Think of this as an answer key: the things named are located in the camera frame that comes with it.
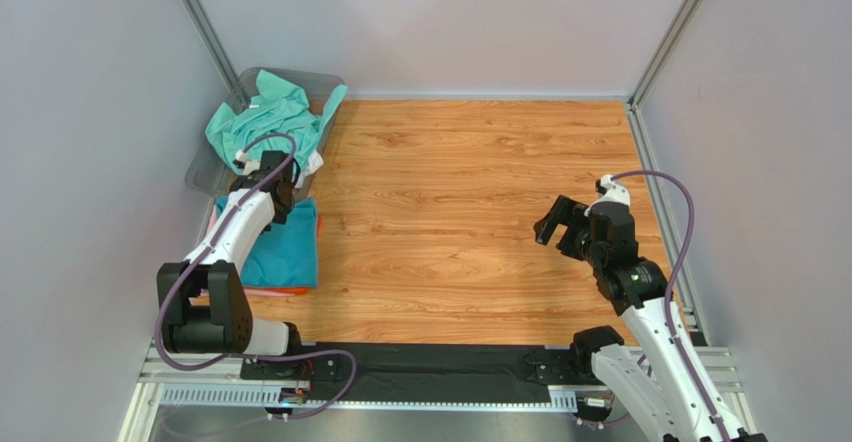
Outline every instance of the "black fabric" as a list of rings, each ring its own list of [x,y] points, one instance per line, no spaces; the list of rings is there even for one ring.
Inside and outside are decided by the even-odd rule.
[[[535,366],[524,355],[541,346],[318,343],[306,352],[343,349],[358,360],[358,374],[343,400],[364,402],[549,402],[536,382]],[[314,361],[311,398],[333,397],[349,377],[349,360],[339,361],[333,380],[322,381],[328,359]]]

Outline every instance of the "black bracket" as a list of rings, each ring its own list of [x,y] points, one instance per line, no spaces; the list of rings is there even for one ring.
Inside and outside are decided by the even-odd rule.
[[[584,371],[573,347],[537,349],[525,355],[524,362],[535,366],[535,381],[541,385],[602,384],[591,372]]]
[[[295,324],[285,322],[287,352],[283,355],[301,355],[305,353],[302,337]],[[311,380],[314,378],[315,360],[297,360],[295,362],[270,362],[262,359],[244,359],[240,369],[240,378],[244,380]]]
[[[260,168],[248,175],[238,176],[231,184],[229,190],[234,192],[239,189],[249,189],[259,184],[264,177],[272,173],[276,167],[284,163],[287,159],[287,155],[288,154],[280,150],[264,150],[260,157]],[[296,181],[299,179],[299,174],[301,172],[299,164],[296,163],[296,174],[293,174],[293,164],[295,163],[295,160],[295,158],[292,159],[287,166],[278,173],[275,180],[260,189],[269,193],[272,197],[272,205],[275,207],[275,214],[272,217],[272,222],[275,224],[287,223],[287,215],[293,211],[293,206],[295,205],[293,188],[296,186]]]
[[[188,262],[167,263],[157,273],[160,305]],[[209,306],[192,305],[202,289]],[[251,339],[251,308],[233,263],[199,265],[172,299],[163,320],[163,343],[172,353],[242,353]]]
[[[592,374],[592,354],[613,344],[624,345],[624,339],[608,325],[574,334],[571,347],[577,352],[581,373]]]
[[[564,225],[568,229],[562,235],[559,243],[556,244],[556,248],[562,255],[583,260],[584,256],[576,246],[576,242],[582,240],[584,235],[588,234],[589,219],[585,216],[587,208],[587,205],[564,195],[557,197],[547,215],[533,225],[536,243],[547,245],[556,228]]]
[[[341,367],[337,355],[316,357],[298,362],[269,362],[265,360],[244,360],[240,369],[243,380],[311,380],[331,382],[339,380]]]
[[[583,400],[578,400],[577,413],[574,415],[590,422],[604,422],[612,415],[612,406],[595,407],[585,403]]]

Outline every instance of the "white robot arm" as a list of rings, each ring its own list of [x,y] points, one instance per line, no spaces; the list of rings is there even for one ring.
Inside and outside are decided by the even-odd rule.
[[[646,375],[610,327],[577,334],[574,348],[648,440],[765,442],[762,434],[746,432],[719,395],[683,328],[677,304],[666,302],[660,267],[638,256],[629,192],[610,175],[597,182],[597,190],[601,196],[591,206],[559,196],[535,224],[536,241],[546,245],[558,225],[568,226],[557,248],[592,266],[599,292],[636,336],[655,377]],[[676,324],[674,336],[667,310]]]
[[[287,353],[293,342],[298,343],[298,331],[292,324],[252,315],[240,281],[258,236],[272,223],[285,223],[293,209],[292,162],[279,170],[272,183],[255,188],[286,159],[283,152],[265,151],[260,162],[252,164],[255,170],[238,177],[231,186],[222,216],[201,244],[183,262],[160,268],[157,287],[162,305],[190,261],[200,259],[166,309],[161,333],[169,352],[278,356]],[[201,290],[207,291],[209,306],[189,302]]]

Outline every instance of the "metal frame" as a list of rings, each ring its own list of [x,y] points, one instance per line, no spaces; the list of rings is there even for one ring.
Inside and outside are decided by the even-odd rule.
[[[651,151],[651,146],[648,143],[648,136],[645,132],[645,124],[642,119],[642,113],[639,110],[627,106],[627,120],[630,123],[630,130],[633,132],[633,142],[636,144],[636,152],[639,154],[639,163],[642,168],[657,170],[657,163],[654,160],[654,154]],[[657,216],[657,223],[660,226],[660,233],[663,237],[663,246],[666,249],[669,263],[674,264],[680,253],[680,244],[683,240],[677,233],[673,212],[669,205],[666,192],[663,190],[664,181],[658,177],[646,177],[646,185],[648,193],[651,196],[651,206],[654,208],[654,215]],[[689,271],[689,262],[685,262],[681,268],[680,275],[677,280],[677,294],[680,297],[681,309],[686,318],[686,324],[689,326],[690,332],[702,332],[708,340],[707,327],[703,323],[704,312],[701,305],[695,296],[695,288],[692,282],[692,276]]]
[[[630,354],[637,358],[642,349],[631,347]],[[701,363],[722,397],[740,420],[752,432],[756,431],[751,412],[745,402],[739,375],[725,347],[696,347]],[[184,363],[206,360],[209,355],[179,354],[176,359]],[[160,407],[207,405],[225,407],[289,407],[279,403],[277,395],[282,388],[295,388],[291,381],[242,380],[239,377],[242,359],[225,359],[206,369],[181,372],[169,367],[160,359],[156,348],[149,349],[142,366],[139,382],[133,394],[127,416],[119,436],[120,442],[145,442],[154,432]],[[332,407],[340,410],[430,410],[477,412],[576,412],[578,394],[608,392],[603,385],[551,385],[551,401],[535,404],[449,404],[449,403],[373,403],[339,402]],[[302,408],[317,407],[324,401],[311,400]]]
[[[222,43],[216,35],[204,8],[199,0],[183,0],[187,11],[204,39],[210,54],[219,69],[222,78],[233,89],[237,84],[237,75],[225,53]],[[633,132],[636,150],[642,167],[656,169],[656,162],[645,132],[641,106],[654,84],[657,76],[672,53],[683,31],[695,14],[702,0],[684,0],[677,16],[672,21],[665,37],[649,63],[633,95],[625,108]],[[660,224],[666,254],[674,261],[680,245],[672,211],[662,184],[656,178],[647,180],[654,212]],[[678,292],[683,302],[682,310],[691,330],[706,332],[701,307],[698,304],[688,265],[685,264],[678,280]],[[639,357],[642,350],[631,348],[631,354]],[[701,363],[707,368],[711,380],[716,385],[728,406],[743,421],[749,431],[756,432],[751,411],[743,393],[739,376],[725,347],[696,347]],[[203,355],[180,355],[178,360],[185,362],[206,359]],[[219,364],[196,372],[179,372],[160,360],[155,349],[151,348],[142,367],[133,399],[128,407],[119,440],[122,442],[147,441],[156,424],[156,415],[160,406],[201,404],[224,406],[282,406],[274,395],[282,387],[293,387],[293,382],[247,381],[239,378],[241,359],[226,359]],[[340,402],[334,408],[339,409],[403,409],[403,410],[484,410],[484,411],[529,411],[529,412],[566,412],[576,410],[578,392],[600,392],[608,390],[605,386],[549,386],[551,402],[545,404],[430,404],[430,403],[363,403]],[[309,401],[307,406],[316,406],[322,401]]]
[[[234,90],[238,86],[239,77],[234,70],[234,66],[231,64],[231,60],[228,58],[228,54],[225,52],[225,48],[222,46],[222,41],[219,40],[216,30],[210,22],[210,18],[207,16],[207,12],[204,11],[204,6],[201,5],[201,0],[182,1],[184,6],[186,6],[186,11],[189,12],[189,16],[192,18],[192,22],[198,29],[199,35],[204,40],[204,44],[207,45],[207,50],[210,52],[210,57],[213,59],[213,63],[216,64],[216,68],[219,69],[222,80],[225,81],[228,90]]]
[[[669,26],[666,35],[663,36],[660,46],[657,47],[657,51],[654,53],[654,56],[651,57],[651,62],[645,69],[645,73],[643,73],[642,77],[639,79],[639,84],[636,86],[636,90],[634,90],[633,95],[630,96],[628,105],[631,108],[638,108],[642,106],[642,102],[644,102],[647,98],[648,93],[651,90],[651,86],[654,85],[654,81],[657,79],[660,71],[662,71],[666,60],[675,45],[677,45],[681,35],[683,35],[683,32],[689,25],[689,21],[692,20],[692,17],[695,15],[695,11],[701,5],[702,1],[703,0],[684,0],[680,5],[680,9],[678,9],[677,15],[675,15],[674,20],[672,20],[672,24]]]

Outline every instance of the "folded towel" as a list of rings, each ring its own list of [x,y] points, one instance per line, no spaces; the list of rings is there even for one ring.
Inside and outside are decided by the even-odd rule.
[[[227,197],[216,200],[222,214]],[[243,286],[263,289],[317,286],[317,204],[312,198],[295,205],[286,224],[271,224],[249,252],[240,279]]]

